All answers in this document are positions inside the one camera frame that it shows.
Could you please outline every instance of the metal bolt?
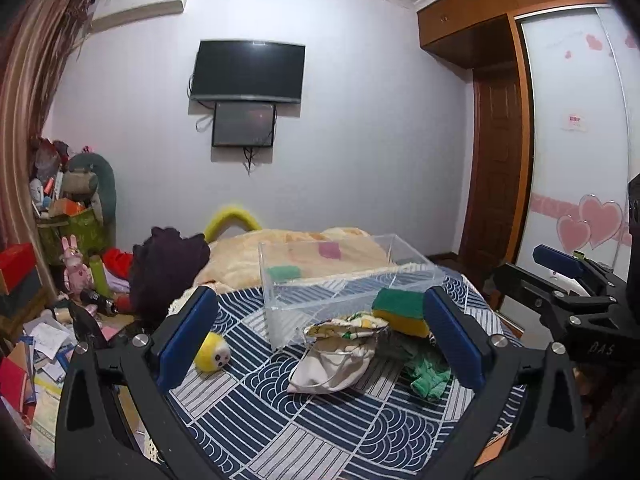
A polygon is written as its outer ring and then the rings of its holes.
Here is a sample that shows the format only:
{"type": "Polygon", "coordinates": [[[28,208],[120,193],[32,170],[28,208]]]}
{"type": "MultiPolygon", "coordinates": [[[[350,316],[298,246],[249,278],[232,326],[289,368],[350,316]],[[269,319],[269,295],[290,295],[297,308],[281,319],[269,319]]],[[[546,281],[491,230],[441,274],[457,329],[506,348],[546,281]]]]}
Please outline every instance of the metal bolt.
{"type": "Polygon", "coordinates": [[[147,334],[138,334],[137,336],[134,336],[131,342],[136,348],[142,348],[149,342],[149,336],[147,334]]]}
{"type": "Polygon", "coordinates": [[[502,334],[493,334],[491,336],[491,344],[498,348],[504,348],[509,344],[509,341],[502,334]]]}
{"type": "Polygon", "coordinates": [[[566,352],[566,348],[564,347],[564,345],[562,343],[559,343],[558,341],[554,341],[553,343],[551,343],[551,349],[555,354],[558,355],[564,355],[566,352]]]}
{"type": "Polygon", "coordinates": [[[89,343],[87,341],[81,341],[76,345],[76,352],[84,354],[89,349],[89,343]]]}

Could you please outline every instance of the television screen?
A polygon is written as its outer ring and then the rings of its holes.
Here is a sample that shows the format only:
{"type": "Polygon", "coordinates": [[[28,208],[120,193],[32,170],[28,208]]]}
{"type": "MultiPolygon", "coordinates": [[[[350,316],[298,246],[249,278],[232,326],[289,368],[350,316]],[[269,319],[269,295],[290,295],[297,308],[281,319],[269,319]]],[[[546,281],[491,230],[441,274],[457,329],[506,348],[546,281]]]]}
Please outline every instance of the television screen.
{"type": "Polygon", "coordinates": [[[201,41],[191,98],[299,103],[305,47],[268,41],[201,41]]]}
{"type": "Polygon", "coordinates": [[[253,102],[216,103],[212,146],[273,146],[275,105],[253,102]]]}

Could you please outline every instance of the heart decoration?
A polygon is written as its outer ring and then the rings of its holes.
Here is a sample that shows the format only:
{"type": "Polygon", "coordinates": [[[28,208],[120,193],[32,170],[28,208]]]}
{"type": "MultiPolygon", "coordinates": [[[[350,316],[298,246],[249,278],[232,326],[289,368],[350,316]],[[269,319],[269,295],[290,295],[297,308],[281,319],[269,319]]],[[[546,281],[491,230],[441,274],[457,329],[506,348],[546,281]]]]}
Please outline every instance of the heart decoration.
{"type": "Polygon", "coordinates": [[[574,220],[569,215],[556,222],[556,232],[565,253],[573,253],[584,247],[591,238],[591,228],[584,220],[574,220]]]}
{"type": "Polygon", "coordinates": [[[578,206],[580,219],[591,229],[590,245],[595,249],[613,238],[622,225],[622,209],[615,202],[600,203],[594,195],[585,195],[578,206]]]}

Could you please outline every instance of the blue and white tablecloth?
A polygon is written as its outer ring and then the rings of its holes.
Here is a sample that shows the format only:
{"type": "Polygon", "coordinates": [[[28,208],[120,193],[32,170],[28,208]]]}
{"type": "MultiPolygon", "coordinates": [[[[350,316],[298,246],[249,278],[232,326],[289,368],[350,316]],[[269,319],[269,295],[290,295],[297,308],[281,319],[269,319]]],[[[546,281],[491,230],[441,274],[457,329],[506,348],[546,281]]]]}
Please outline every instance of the blue and white tablecloth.
{"type": "MultiPolygon", "coordinates": [[[[519,344],[465,278],[447,276],[443,287],[488,333],[504,332],[519,344]]],[[[192,367],[168,397],[230,478],[411,479],[472,399],[473,392],[452,378],[439,402],[423,400],[409,388],[402,363],[377,357],[353,388],[288,394],[289,372],[304,349],[271,351],[260,289],[219,296],[219,306],[212,330],[231,346],[231,362],[215,374],[192,367]]],[[[522,395],[521,387],[512,390],[495,434],[514,420],[522,395]]]]}

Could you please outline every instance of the crumpled green rag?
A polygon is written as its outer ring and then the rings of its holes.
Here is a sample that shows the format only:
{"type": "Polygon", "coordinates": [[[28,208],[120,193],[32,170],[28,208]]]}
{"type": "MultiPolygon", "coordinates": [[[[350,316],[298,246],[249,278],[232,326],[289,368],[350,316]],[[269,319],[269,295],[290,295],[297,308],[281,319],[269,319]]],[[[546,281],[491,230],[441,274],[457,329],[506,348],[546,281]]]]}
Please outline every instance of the crumpled green rag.
{"type": "Polygon", "coordinates": [[[385,330],[378,336],[376,353],[403,361],[413,379],[411,389],[423,399],[440,399],[451,378],[447,362],[424,339],[385,330]]]}

